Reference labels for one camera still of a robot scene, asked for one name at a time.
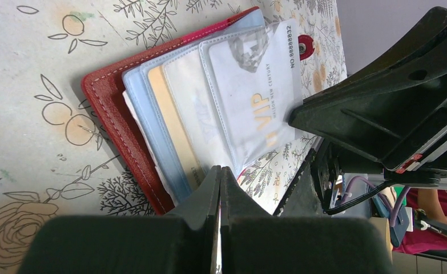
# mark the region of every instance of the red leather cover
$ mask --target red leather cover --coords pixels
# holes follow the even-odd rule
[[[253,7],[224,21],[91,72],[82,79],[83,92],[157,214],[165,214],[174,208],[174,204],[163,188],[143,135],[122,97],[122,92],[126,89],[122,82],[122,72],[225,29],[256,9],[258,7]]]

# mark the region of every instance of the person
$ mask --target person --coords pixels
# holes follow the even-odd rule
[[[429,219],[447,224],[447,191],[432,188],[412,188],[406,196],[406,206],[423,209]],[[447,249],[447,237],[430,229],[407,232],[401,245],[393,251],[417,254],[428,250]]]

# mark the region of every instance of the floral tablecloth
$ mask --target floral tablecloth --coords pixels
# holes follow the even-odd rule
[[[15,273],[56,215],[150,215],[146,197],[80,90],[82,76],[252,6],[315,40],[303,97],[346,76],[335,0],[0,1],[0,273]],[[164,17],[163,26],[156,26]],[[272,213],[303,161],[306,134],[239,178]]]

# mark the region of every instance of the black cable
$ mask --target black cable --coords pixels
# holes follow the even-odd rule
[[[357,204],[360,204],[366,200],[368,200],[369,198],[372,198],[373,196],[375,196],[376,194],[380,193],[380,191],[384,190],[387,187],[390,187],[392,185],[394,185],[395,183],[390,181],[385,181],[384,183],[380,184],[379,186],[375,187],[373,190],[371,190],[370,192],[363,194],[361,196],[359,196],[356,199],[353,199],[347,203],[344,203],[342,205],[339,205],[337,207],[334,208],[330,208],[328,210],[325,211],[325,213],[327,215],[334,215],[334,214],[338,214],[341,213],[343,211],[345,211],[346,209],[350,208],[350,207],[354,207]]]

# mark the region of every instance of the card holder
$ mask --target card holder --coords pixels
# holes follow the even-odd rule
[[[260,10],[252,11],[239,20],[236,24],[233,24],[224,30],[217,31],[203,39],[234,32],[242,27],[252,26],[256,23],[264,24],[263,16]],[[181,150],[184,150],[181,146],[178,147],[180,153],[177,152],[177,149],[174,146],[174,141],[178,140],[173,140],[168,131],[167,123],[165,123],[163,119],[154,90],[148,79],[148,73],[166,60],[194,46],[197,46],[200,41],[201,39],[194,41],[180,49],[166,53],[151,61],[142,63],[139,67],[128,71],[123,76],[124,83],[127,85],[130,85],[132,80],[133,84],[127,86],[127,93],[133,105],[136,107],[136,114],[143,126],[143,129],[150,132],[147,134],[147,142],[156,152],[156,158],[154,159],[156,159],[156,162],[165,163],[164,166],[161,167],[161,171],[163,176],[166,177],[166,180],[170,182],[168,188],[172,188],[171,193],[173,194],[171,197],[175,203],[183,201],[194,189],[196,189],[196,187],[198,187],[198,180],[195,181],[195,178],[201,178],[201,168],[195,166],[191,166],[190,168],[187,165],[189,163],[188,161],[181,161],[180,156],[189,154],[181,154]]]
[[[164,189],[143,135],[124,102],[122,72],[223,30],[255,10],[258,7],[108,65],[82,79],[82,91],[157,214],[173,209],[174,202]]]
[[[263,151],[302,134],[286,123],[302,97],[295,32],[295,22],[287,20],[200,44],[203,67],[237,170]]]

